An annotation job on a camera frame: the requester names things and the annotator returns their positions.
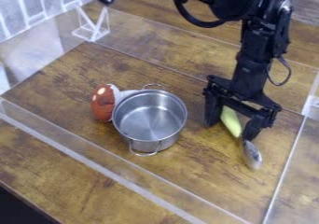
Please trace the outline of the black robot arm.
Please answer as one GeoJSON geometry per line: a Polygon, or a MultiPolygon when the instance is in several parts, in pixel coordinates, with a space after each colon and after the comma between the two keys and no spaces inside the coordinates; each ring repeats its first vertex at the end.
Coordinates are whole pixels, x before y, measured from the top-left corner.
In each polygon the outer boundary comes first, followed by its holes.
{"type": "MultiPolygon", "coordinates": [[[[110,5],[114,0],[99,0],[110,5]]],[[[264,92],[273,61],[285,60],[290,44],[292,0],[173,0],[181,16],[195,26],[214,28],[242,22],[241,51],[230,79],[207,76],[205,121],[215,125],[230,107],[249,121],[242,138],[252,141],[273,126],[281,105],[264,92]]]]}

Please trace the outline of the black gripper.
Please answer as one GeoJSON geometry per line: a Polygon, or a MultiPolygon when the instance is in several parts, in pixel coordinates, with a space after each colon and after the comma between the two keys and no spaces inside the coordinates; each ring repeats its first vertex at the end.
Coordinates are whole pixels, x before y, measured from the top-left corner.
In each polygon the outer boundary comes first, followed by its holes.
{"type": "Polygon", "coordinates": [[[250,117],[242,138],[253,141],[265,128],[272,128],[281,105],[265,94],[269,78],[269,63],[258,63],[246,58],[237,59],[234,77],[226,79],[207,76],[203,89],[206,97],[205,122],[209,127],[221,121],[223,106],[250,117]]]}

